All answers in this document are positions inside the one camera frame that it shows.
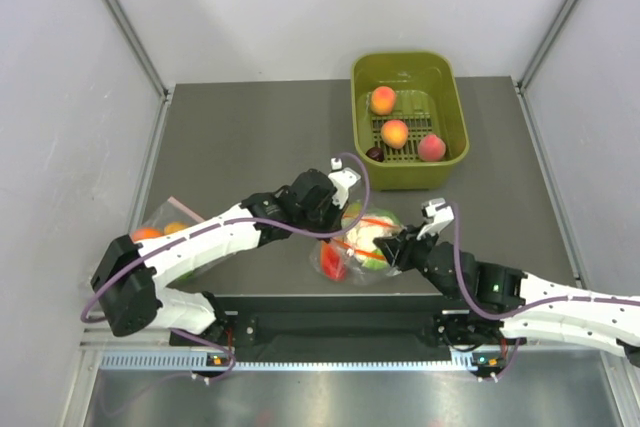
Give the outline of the clear zip bag red seal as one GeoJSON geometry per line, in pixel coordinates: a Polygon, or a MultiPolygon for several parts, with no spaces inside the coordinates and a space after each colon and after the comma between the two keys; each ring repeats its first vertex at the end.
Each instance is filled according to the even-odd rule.
{"type": "Polygon", "coordinates": [[[391,211],[363,202],[351,203],[345,210],[341,227],[345,228],[364,211],[355,227],[328,242],[320,241],[311,251],[311,267],[322,277],[337,283],[365,286],[399,274],[384,257],[374,240],[398,234],[404,227],[391,211]]]}

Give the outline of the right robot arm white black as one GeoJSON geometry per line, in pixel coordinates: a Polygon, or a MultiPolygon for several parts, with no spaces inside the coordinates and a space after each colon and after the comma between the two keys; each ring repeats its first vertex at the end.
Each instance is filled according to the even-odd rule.
{"type": "Polygon", "coordinates": [[[587,346],[639,366],[639,298],[561,285],[529,272],[482,262],[416,229],[379,237],[374,245],[400,271],[416,270],[443,296],[465,304],[466,327],[487,343],[535,338],[587,346]]]}

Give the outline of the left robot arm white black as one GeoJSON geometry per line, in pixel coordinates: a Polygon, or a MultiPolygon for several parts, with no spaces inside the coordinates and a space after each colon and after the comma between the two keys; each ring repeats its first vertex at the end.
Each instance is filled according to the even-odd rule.
{"type": "Polygon", "coordinates": [[[310,169],[275,192],[257,193],[226,212],[173,234],[113,240],[91,280],[112,334],[145,328],[179,329],[205,343],[226,334],[224,310],[208,292],[186,293],[172,283],[241,251],[308,231],[336,233],[350,190],[360,176],[349,168],[324,174],[310,169]]]}

